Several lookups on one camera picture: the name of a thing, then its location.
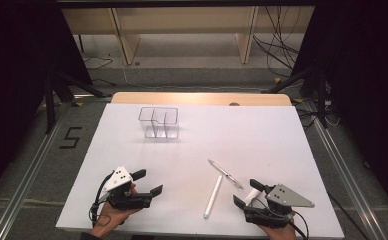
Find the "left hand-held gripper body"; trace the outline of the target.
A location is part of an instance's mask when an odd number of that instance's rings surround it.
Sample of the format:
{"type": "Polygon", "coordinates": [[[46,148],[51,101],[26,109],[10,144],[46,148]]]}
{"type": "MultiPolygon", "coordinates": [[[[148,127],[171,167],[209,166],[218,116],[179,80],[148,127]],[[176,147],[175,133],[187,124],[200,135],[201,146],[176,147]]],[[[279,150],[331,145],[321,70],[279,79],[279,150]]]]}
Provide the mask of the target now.
{"type": "Polygon", "coordinates": [[[124,166],[118,166],[101,188],[101,200],[107,201],[119,210],[149,208],[152,195],[150,193],[133,193],[133,180],[124,166]]]}

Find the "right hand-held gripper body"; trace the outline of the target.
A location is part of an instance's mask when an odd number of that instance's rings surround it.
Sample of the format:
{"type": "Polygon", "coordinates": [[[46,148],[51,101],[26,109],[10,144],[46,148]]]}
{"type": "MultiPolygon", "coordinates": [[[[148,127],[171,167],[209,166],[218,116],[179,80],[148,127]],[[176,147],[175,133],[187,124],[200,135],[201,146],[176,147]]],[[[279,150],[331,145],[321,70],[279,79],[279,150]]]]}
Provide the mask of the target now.
{"type": "Polygon", "coordinates": [[[270,228],[284,228],[295,215],[293,207],[314,208],[315,204],[283,184],[264,185],[264,197],[267,204],[254,207],[253,200],[243,209],[248,223],[263,225],[270,228]]]}

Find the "short white stick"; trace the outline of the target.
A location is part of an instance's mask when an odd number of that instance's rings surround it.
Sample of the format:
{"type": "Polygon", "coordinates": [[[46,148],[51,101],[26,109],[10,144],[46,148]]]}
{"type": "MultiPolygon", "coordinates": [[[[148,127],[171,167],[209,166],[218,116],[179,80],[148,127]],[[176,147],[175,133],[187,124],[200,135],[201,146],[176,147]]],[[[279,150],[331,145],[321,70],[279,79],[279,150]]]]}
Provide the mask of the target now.
{"type": "Polygon", "coordinates": [[[261,194],[261,192],[257,189],[252,189],[250,193],[245,197],[244,202],[246,205],[250,205],[252,200],[256,197],[258,197],[261,194]]]}

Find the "white pen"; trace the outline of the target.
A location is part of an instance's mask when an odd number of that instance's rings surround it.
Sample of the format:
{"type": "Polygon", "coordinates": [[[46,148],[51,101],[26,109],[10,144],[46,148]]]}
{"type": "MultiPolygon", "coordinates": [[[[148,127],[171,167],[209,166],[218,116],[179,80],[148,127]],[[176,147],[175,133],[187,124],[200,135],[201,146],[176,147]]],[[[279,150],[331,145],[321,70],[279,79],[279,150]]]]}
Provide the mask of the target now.
{"type": "Polygon", "coordinates": [[[211,192],[211,195],[210,195],[210,198],[208,200],[208,203],[207,203],[207,206],[206,206],[206,209],[204,211],[204,214],[203,214],[203,218],[204,219],[208,219],[209,216],[210,216],[210,213],[212,211],[212,208],[213,208],[213,205],[214,205],[214,202],[215,202],[215,199],[218,195],[218,192],[219,192],[219,189],[220,189],[220,186],[221,186],[221,183],[222,183],[222,179],[223,179],[223,175],[222,174],[219,174],[217,179],[216,179],[216,182],[215,182],[215,185],[214,185],[214,188],[211,192]]]}

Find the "clear silver pen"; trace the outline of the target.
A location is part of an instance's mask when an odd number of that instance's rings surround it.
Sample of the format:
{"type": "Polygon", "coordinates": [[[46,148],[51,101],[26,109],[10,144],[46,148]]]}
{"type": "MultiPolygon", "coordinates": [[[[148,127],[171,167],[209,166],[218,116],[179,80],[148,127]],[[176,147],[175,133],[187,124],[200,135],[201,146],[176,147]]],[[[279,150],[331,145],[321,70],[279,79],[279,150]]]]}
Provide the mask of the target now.
{"type": "Polygon", "coordinates": [[[208,159],[208,162],[211,166],[213,166],[216,170],[218,170],[221,174],[223,174],[226,177],[226,179],[229,180],[236,188],[244,189],[242,184],[238,180],[236,180],[231,174],[229,174],[226,170],[224,170],[215,161],[208,159]]]}

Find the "clear plastic pen organizer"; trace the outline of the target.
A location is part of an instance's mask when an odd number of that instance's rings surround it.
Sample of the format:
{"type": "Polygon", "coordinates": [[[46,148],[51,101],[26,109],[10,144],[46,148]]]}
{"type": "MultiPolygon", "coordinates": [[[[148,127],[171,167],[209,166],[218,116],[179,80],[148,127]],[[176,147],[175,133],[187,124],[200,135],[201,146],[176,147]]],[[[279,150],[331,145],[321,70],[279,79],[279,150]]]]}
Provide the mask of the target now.
{"type": "Polygon", "coordinates": [[[146,138],[177,139],[179,137],[177,108],[142,107],[138,121],[146,138]]]}

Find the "person's right hand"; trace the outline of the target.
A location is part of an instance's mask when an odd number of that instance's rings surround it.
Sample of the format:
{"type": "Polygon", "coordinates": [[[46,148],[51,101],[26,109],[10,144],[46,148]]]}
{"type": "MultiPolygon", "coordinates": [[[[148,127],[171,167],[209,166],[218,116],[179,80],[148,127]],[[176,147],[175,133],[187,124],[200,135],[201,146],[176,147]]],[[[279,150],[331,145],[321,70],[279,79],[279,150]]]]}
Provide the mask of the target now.
{"type": "Polygon", "coordinates": [[[287,224],[284,228],[270,228],[263,225],[259,225],[259,228],[266,233],[270,240],[296,240],[292,223],[287,224]]]}

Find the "person's left hand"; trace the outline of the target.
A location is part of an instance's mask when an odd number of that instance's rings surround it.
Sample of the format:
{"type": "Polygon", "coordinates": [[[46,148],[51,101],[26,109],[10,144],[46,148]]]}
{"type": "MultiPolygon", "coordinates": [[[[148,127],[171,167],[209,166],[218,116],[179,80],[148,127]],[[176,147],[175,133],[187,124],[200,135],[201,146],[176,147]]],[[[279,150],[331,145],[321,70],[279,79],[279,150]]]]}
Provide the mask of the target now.
{"type": "Polygon", "coordinates": [[[106,202],[101,210],[90,235],[99,239],[104,239],[112,233],[119,225],[123,224],[131,215],[139,212],[139,209],[119,210],[113,208],[106,202]]]}

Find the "white foam board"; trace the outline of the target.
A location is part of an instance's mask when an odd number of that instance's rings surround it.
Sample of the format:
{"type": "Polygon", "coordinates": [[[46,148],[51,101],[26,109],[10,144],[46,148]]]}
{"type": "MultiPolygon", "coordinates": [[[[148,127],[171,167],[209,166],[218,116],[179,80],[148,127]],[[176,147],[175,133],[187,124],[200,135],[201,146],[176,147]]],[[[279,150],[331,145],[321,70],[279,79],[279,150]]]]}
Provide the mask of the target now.
{"type": "Polygon", "coordinates": [[[138,121],[140,106],[109,104],[100,119],[57,225],[66,230],[91,226],[88,211],[104,177],[118,166],[145,169],[139,191],[162,185],[163,192],[122,226],[124,233],[162,236],[260,238],[246,222],[233,196],[245,197],[249,182],[282,183],[311,200],[301,208],[298,226],[313,239],[344,234],[327,196],[297,111],[292,106],[181,106],[177,139],[146,138],[138,121]],[[219,174],[215,161],[238,180],[223,175],[208,219],[203,218],[219,174]]]}

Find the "light wooden table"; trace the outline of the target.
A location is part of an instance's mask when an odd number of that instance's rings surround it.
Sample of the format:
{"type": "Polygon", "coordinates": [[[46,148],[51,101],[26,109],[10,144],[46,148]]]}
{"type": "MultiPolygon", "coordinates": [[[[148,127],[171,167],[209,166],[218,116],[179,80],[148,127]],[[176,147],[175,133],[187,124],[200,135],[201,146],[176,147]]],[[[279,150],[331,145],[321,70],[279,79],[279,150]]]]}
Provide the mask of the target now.
{"type": "Polygon", "coordinates": [[[118,92],[114,104],[291,106],[285,94],[118,92]]]}

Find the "black metal stand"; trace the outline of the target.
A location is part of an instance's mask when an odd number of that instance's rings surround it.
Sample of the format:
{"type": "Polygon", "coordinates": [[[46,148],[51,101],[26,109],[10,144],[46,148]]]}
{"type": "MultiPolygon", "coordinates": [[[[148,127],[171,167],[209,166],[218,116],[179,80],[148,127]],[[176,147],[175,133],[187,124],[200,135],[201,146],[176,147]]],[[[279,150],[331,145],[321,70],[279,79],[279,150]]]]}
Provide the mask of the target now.
{"type": "Polygon", "coordinates": [[[44,82],[44,97],[47,111],[47,133],[50,133],[56,124],[53,94],[56,94],[62,103],[72,102],[75,99],[75,95],[71,92],[69,88],[70,85],[75,85],[95,97],[111,97],[111,94],[103,93],[95,89],[93,86],[83,83],[65,72],[54,72],[48,75],[44,82]]]}
{"type": "Polygon", "coordinates": [[[327,127],[326,123],[326,74],[322,67],[306,67],[305,69],[291,75],[286,81],[277,84],[275,87],[269,90],[263,90],[265,94],[276,94],[286,87],[294,84],[298,80],[303,79],[303,85],[300,90],[302,97],[311,97],[313,93],[317,93],[318,106],[316,110],[316,116],[324,128],[327,127]]]}

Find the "black curtain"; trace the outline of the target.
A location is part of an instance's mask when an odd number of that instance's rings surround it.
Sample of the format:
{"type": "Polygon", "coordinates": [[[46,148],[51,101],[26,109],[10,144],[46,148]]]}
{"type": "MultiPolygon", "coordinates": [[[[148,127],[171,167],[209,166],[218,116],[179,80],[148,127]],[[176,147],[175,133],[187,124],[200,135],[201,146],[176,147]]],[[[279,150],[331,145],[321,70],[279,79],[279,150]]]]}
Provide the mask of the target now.
{"type": "Polygon", "coordinates": [[[293,72],[317,65],[388,195],[388,0],[316,0],[293,72]]]}
{"type": "Polygon", "coordinates": [[[0,177],[56,72],[92,83],[56,0],[0,0],[0,177]]]}

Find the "light wooden bench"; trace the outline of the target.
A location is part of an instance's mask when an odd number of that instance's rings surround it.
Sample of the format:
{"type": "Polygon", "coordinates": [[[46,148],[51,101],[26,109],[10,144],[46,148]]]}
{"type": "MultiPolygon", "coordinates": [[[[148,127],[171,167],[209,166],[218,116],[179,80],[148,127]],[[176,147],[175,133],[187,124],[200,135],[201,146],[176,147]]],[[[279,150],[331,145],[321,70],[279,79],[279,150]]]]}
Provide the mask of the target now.
{"type": "Polygon", "coordinates": [[[122,63],[130,65],[142,34],[233,34],[240,62],[249,59],[255,33],[304,33],[312,6],[65,9],[74,35],[113,35],[122,63]]]}

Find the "long aluminium floor rail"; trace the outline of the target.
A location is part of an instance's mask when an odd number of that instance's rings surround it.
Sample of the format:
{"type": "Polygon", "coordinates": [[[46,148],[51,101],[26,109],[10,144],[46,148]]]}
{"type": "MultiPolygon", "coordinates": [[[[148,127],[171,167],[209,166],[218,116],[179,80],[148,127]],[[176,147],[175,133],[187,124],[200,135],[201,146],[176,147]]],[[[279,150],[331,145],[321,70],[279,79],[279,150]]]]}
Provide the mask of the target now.
{"type": "Polygon", "coordinates": [[[368,233],[369,239],[387,240],[387,236],[384,233],[376,214],[361,191],[354,175],[349,170],[328,129],[323,126],[324,123],[325,120],[319,120],[314,124],[315,129],[317,130],[348,195],[355,206],[355,209],[368,233]]]}
{"type": "Polygon", "coordinates": [[[30,158],[29,165],[24,168],[24,174],[16,181],[17,187],[14,189],[13,195],[5,200],[0,199],[0,209],[2,209],[0,214],[0,240],[6,239],[13,226],[67,113],[68,108],[58,110],[56,123],[48,133],[43,133],[36,152],[30,158]]]}

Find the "short aluminium rail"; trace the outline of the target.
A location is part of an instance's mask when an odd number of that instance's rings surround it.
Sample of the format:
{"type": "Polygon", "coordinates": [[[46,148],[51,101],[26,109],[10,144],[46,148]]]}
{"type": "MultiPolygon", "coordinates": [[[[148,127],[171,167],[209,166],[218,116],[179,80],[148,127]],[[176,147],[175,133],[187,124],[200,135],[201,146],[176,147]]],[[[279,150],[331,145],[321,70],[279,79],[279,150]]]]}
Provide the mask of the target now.
{"type": "Polygon", "coordinates": [[[106,99],[107,101],[110,101],[112,98],[112,95],[106,95],[106,96],[95,96],[90,94],[76,94],[74,95],[75,99],[106,99]]]}

